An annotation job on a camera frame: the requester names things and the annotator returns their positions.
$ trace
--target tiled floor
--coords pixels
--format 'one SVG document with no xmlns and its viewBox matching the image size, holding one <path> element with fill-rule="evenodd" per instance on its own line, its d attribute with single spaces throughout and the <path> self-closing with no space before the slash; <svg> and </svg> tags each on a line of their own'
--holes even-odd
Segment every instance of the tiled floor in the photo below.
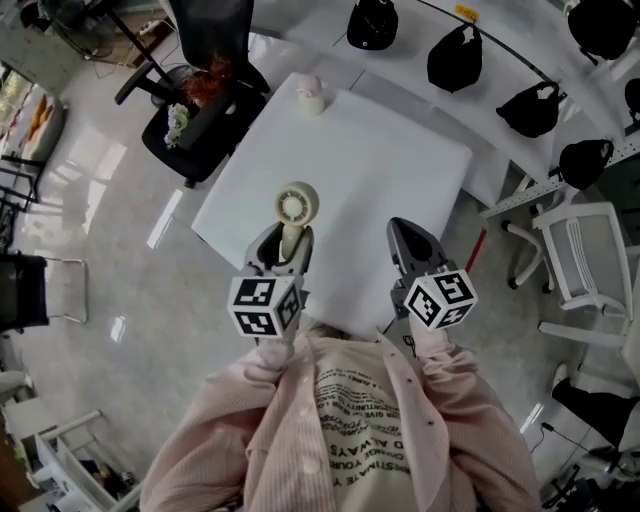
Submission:
<svg viewBox="0 0 640 512">
<path fill-rule="evenodd" d="M 167 55 L 175 44 L 170 38 L 157 54 Z M 363 71 L 263 37 L 252 41 L 252 60 L 274 88 L 294 70 L 349 88 Z M 179 49 L 166 59 L 181 61 Z M 64 421 L 101 409 L 106 420 L 96 424 L 96 435 L 143 476 L 202 379 L 253 341 L 235 334 L 225 310 L 231 266 L 189 227 L 216 174 L 198 189 L 184 190 L 183 180 L 140 140 L 154 113 L 148 95 L 136 90 L 116 106 L 113 97 L 131 72 L 117 69 L 98 78 L 110 70 L 86 64 L 73 77 L 63 96 L 70 107 L 67 125 L 40 187 L 43 204 L 20 216 L 14 244 L 25 253 L 86 259 L 91 319 L 86 325 L 53 320 L 49 327 L 12 334 L 12 343 L 54 414 Z M 374 76 L 365 78 L 354 87 L 359 94 L 428 123 L 429 105 Z M 167 216 L 172 198 L 179 200 Z M 483 226 L 479 210 L 460 193 L 443 243 L 461 264 Z M 526 223 L 526 209 L 514 218 Z M 536 330 L 540 318 L 557 310 L 556 299 L 540 293 L 542 276 L 517 292 L 507 288 L 521 248 L 498 220 L 488 223 L 471 272 L 481 300 L 451 337 L 477 354 L 481 373 L 519 426 L 543 407 L 524 429 L 530 446 L 539 440 L 542 419 L 578 440 L 588 427 L 552 403 L 548 388 L 556 365 L 576 366 L 584 348 Z M 77 269 L 54 265 L 49 278 L 50 309 L 76 310 L 82 285 Z M 534 453 L 541 480 L 574 452 L 570 443 L 547 437 Z"/>
</svg>

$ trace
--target white tabletop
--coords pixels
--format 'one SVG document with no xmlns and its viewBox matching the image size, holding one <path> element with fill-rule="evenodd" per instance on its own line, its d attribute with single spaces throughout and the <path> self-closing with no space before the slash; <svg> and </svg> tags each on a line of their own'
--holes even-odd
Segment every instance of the white tabletop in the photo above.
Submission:
<svg viewBox="0 0 640 512">
<path fill-rule="evenodd" d="M 367 338 L 393 318 L 398 278 L 387 246 L 391 217 L 440 238 L 471 159 L 462 144 L 351 92 L 324 85 L 327 109 L 298 104 L 297 74 L 276 91 L 209 192 L 193 230 L 236 268 L 276 222 L 276 194 L 312 185 L 320 210 L 306 312 Z"/>
</svg>

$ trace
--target flowers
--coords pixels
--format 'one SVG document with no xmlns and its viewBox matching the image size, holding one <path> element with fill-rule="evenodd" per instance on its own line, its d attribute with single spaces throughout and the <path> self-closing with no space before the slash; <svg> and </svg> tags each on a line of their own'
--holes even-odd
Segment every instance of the flowers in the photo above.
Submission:
<svg viewBox="0 0 640 512">
<path fill-rule="evenodd" d="M 167 112 L 169 114 L 169 131 L 164 136 L 164 142 L 167 145 L 167 149 L 171 149 L 176 147 L 182 131 L 189 124 L 189 109 L 180 103 L 176 103 L 171 105 Z"/>
</svg>

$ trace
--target pink shirt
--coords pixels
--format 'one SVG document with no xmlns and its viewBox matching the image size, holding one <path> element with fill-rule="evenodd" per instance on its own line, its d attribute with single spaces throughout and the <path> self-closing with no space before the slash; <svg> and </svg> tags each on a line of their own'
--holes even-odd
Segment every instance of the pink shirt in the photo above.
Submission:
<svg viewBox="0 0 640 512">
<path fill-rule="evenodd" d="M 262 341 L 207 378 L 149 470 L 142 512 L 211 511 L 240 492 L 246 511 L 335 512 L 313 341 Z M 524 440 L 471 354 L 417 339 L 416 373 L 381 343 L 418 509 L 475 512 L 477 493 L 492 512 L 539 511 Z"/>
</svg>

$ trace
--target black bag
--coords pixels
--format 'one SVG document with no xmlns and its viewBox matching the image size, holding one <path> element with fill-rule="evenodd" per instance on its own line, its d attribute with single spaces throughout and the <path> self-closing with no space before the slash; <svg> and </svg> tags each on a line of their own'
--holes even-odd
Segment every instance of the black bag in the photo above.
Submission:
<svg viewBox="0 0 640 512">
<path fill-rule="evenodd" d="M 560 153 L 558 169 L 550 176 L 560 173 L 569 185 L 584 190 L 600 177 L 613 154 L 613 142 L 609 140 L 583 140 L 569 144 Z"/>
<path fill-rule="evenodd" d="M 464 31 L 473 30 L 473 39 L 464 42 Z M 482 71 L 482 38 L 475 25 L 465 23 L 444 36 L 429 52 L 429 82 L 449 92 L 473 85 Z"/>
<path fill-rule="evenodd" d="M 347 41 L 362 50 L 384 50 L 398 31 L 398 14 L 391 0 L 359 0 L 351 12 Z"/>
<path fill-rule="evenodd" d="M 553 87 L 551 94 L 538 98 L 538 91 Z M 558 122 L 560 87 L 555 82 L 540 82 L 516 94 L 496 112 L 518 133 L 525 137 L 539 137 L 553 130 Z"/>
<path fill-rule="evenodd" d="M 624 99 L 627 101 L 633 124 L 640 127 L 640 120 L 637 117 L 640 114 L 640 78 L 633 78 L 627 82 L 624 88 Z"/>
<path fill-rule="evenodd" d="M 607 60 L 620 57 L 638 25 L 633 7 L 623 0 L 582 0 L 569 11 L 569 30 L 580 50 Z"/>
</svg>

